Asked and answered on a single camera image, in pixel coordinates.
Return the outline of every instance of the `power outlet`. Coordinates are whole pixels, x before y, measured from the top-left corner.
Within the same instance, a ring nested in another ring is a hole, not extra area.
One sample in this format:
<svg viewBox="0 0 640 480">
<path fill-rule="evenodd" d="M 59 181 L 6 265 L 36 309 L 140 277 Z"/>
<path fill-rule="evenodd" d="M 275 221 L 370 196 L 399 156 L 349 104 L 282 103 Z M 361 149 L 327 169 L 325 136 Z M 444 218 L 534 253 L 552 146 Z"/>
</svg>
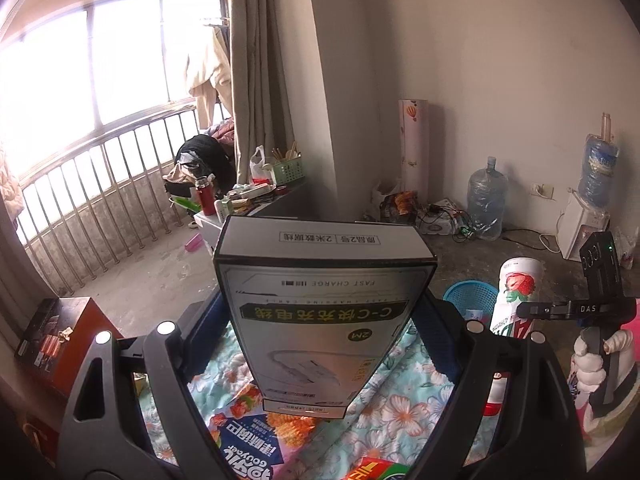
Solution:
<svg viewBox="0 0 640 480">
<path fill-rule="evenodd" d="M 531 190 L 529 193 L 533 196 L 553 200 L 554 187 L 551 184 L 531 184 Z"/>
</svg>

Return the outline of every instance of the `pink plastic object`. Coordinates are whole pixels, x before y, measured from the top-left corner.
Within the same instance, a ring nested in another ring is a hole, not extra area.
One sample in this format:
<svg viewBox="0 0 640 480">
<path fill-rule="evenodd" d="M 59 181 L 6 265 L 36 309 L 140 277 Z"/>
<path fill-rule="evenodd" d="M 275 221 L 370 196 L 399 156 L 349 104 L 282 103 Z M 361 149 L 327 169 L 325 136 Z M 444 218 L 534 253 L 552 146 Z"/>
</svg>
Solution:
<svg viewBox="0 0 640 480">
<path fill-rule="evenodd" d="M 640 361 L 640 299 L 636 300 L 638 315 L 636 318 L 620 328 L 631 330 L 634 334 L 634 344 L 636 345 L 636 361 Z"/>
<path fill-rule="evenodd" d="M 200 233 L 196 234 L 191 240 L 185 243 L 184 248 L 187 249 L 190 253 L 198 250 L 198 248 L 204 243 L 202 239 L 202 235 Z"/>
</svg>

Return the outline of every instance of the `blue basket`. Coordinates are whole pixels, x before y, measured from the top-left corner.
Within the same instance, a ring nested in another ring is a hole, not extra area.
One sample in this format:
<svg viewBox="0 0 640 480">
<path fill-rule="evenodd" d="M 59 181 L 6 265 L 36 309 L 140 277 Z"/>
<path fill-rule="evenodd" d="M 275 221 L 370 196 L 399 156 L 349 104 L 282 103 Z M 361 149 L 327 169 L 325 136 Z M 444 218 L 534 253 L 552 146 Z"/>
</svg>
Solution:
<svg viewBox="0 0 640 480">
<path fill-rule="evenodd" d="M 488 323 L 494 314 L 497 298 L 498 291 L 494 286 L 477 280 L 468 280 L 451 285 L 442 299 L 453 303 L 465 319 L 467 310 L 482 310 L 482 321 Z"/>
</svg>

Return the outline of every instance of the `white circular marker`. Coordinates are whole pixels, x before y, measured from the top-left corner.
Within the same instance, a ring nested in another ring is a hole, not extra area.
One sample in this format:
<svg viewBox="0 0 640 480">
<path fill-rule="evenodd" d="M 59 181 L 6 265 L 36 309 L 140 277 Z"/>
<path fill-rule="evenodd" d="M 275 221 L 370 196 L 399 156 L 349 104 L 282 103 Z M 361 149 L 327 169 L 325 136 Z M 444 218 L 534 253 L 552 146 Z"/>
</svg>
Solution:
<svg viewBox="0 0 640 480">
<path fill-rule="evenodd" d="M 546 337 L 542 332 L 531 332 L 531 340 L 534 343 L 542 345 L 542 343 L 546 341 Z"/>
<path fill-rule="evenodd" d="M 162 335 L 170 334 L 175 330 L 175 323 L 173 321 L 163 321 L 158 325 L 156 330 L 158 330 L 158 333 Z"/>
<path fill-rule="evenodd" d="M 98 345 L 104 345 L 109 339 L 111 339 L 111 332 L 108 330 L 103 330 L 95 335 L 95 342 L 97 342 Z"/>
<path fill-rule="evenodd" d="M 474 334 L 479 334 L 484 330 L 484 325 L 478 320 L 472 319 L 471 321 L 466 322 L 466 329 Z"/>
</svg>

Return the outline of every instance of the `charging cable box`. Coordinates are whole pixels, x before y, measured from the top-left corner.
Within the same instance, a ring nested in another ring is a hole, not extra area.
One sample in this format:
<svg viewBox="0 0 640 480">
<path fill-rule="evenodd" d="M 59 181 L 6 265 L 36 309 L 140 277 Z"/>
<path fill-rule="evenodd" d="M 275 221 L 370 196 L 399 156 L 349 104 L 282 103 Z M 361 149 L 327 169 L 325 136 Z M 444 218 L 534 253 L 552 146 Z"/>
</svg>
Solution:
<svg viewBox="0 0 640 480">
<path fill-rule="evenodd" d="M 264 410 L 343 418 L 436 257 L 412 226 L 229 216 L 214 264 Z"/>
</svg>

